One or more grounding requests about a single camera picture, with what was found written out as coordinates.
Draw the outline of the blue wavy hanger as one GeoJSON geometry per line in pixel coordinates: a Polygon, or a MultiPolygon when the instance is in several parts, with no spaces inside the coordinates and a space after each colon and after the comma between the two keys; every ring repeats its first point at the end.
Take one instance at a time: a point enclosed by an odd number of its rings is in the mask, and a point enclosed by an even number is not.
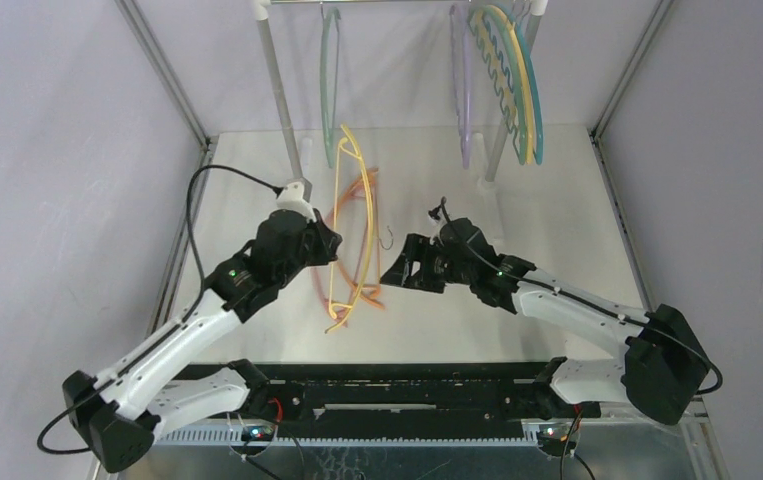
{"type": "Polygon", "coordinates": [[[507,13],[510,22],[509,31],[513,29],[513,55],[519,71],[523,100],[520,110],[525,116],[524,128],[520,127],[524,156],[520,157],[523,165],[540,165],[544,156],[543,120],[539,91],[531,59],[531,48],[539,28],[542,14],[545,12],[545,2],[535,3],[526,12],[516,12],[513,7],[507,13]]]}

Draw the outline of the grey-green plain hanger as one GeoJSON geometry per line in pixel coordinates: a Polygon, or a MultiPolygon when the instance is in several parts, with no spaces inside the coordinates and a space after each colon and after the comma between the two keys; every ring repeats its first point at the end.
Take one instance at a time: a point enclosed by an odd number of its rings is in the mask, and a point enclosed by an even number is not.
{"type": "Polygon", "coordinates": [[[329,168],[335,165],[337,92],[340,57],[340,20],[338,8],[320,2],[322,34],[319,59],[319,90],[322,138],[329,168]]]}

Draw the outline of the orange plain hanger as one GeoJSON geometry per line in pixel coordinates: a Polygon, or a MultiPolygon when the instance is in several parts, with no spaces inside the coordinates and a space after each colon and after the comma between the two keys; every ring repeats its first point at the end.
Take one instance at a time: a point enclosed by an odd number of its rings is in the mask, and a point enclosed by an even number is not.
{"type": "Polygon", "coordinates": [[[379,236],[376,221],[378,214],[378,206],[376,202],[377,183],[378,168],[373,167],[364,169],[357,175],[355,180],[335,198],[331,211],[325,217],[325,223],[333,230],[337,230],[337,219],[340,209],[352,200],[364,200],[367,215],[363,240],[354,274],[356,275],[358,290],[360,292],[359,300],[363,300],[375,308],[384,310],[385,306],[378,299],[382,288],[380,285],[380,250],[389,250],[391,246],[385,247],[379,236]]]}

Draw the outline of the yellow plain hanger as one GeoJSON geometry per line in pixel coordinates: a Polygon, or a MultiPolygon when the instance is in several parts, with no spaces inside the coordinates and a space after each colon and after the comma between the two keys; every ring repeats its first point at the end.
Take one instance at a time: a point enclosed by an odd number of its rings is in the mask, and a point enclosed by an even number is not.
{"type": "Polygon", "coordinates": [[[377,222],[378,169],[367,165],[362,148],[352,130],[346,124],[341,124],[340,128],[342,136],[335,147],[335,198],[331,209],[331,226],[336,228],[339,225],[341,210],[348,202],[354,200],[363,202],[365,222],[355,272],[349,274],[340,260],[336,261],[329,269],[328,296],[325,298],[324,306],[332,324],[324,330],[326,334],[346,327],[360,303],[365,303],[381,311],[386,309],[380,300],[380,293],[383,289],[380,283],[380,252],[385,247],[379,237],[377,222]],[[345,159],[355,162],[358,167],[358,175],[345,189],[341,189],[340,170],[345,159]],[[337,301],[333,298],[337,276],[341,277],[349,288],[348,299],[345,301],[337,301]]]}

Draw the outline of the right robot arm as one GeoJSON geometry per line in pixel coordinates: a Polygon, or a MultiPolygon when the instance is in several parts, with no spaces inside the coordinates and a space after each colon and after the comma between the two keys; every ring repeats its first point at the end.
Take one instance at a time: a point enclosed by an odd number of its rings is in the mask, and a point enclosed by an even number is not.
{"type": "Polygon", "coordinates": [[[428,237],[406,236],[380,281],[441,294],[465,285],[483,304],[545,321],[607,353],[601,360],[555,357],[539,375],[535,402],[549,416],[588,402],[630,404],[663,425],[676,425],[713,365],[685,316],[620,305],[563,282],[520,257],[497,252],[467,218],[428,237]]]}

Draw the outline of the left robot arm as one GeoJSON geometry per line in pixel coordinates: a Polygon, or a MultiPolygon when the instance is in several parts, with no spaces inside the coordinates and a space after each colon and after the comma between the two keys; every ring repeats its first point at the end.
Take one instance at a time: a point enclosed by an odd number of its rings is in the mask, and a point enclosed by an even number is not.
{"type": "Polygon", "coordinates": [[[81,370],[62,384],[67,416],[102,467],[121,472],[161,436],[216,413],[262,414],[270,394],[247,360],[203,379],[168,384],[201,352],[274,302],[307,267],[337,258],[342,242],[319,211],[274,211],[254,239],[219,263],[184,313],[96,375],[81,370]]]}

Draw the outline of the purple wavy hanger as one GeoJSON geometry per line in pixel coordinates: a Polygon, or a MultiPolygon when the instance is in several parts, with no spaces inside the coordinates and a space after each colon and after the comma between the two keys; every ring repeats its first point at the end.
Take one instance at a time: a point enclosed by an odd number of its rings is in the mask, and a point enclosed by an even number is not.
{"type": "Polygon", "coordinates": [[[468,14],[469,4],[465,2],[455,3],[449,9],[451,79],[461,164],[464,170],[468,170],[470,167],[472,147],[472,80],[470,72],[470,34],[467,27],[468,14]]]}

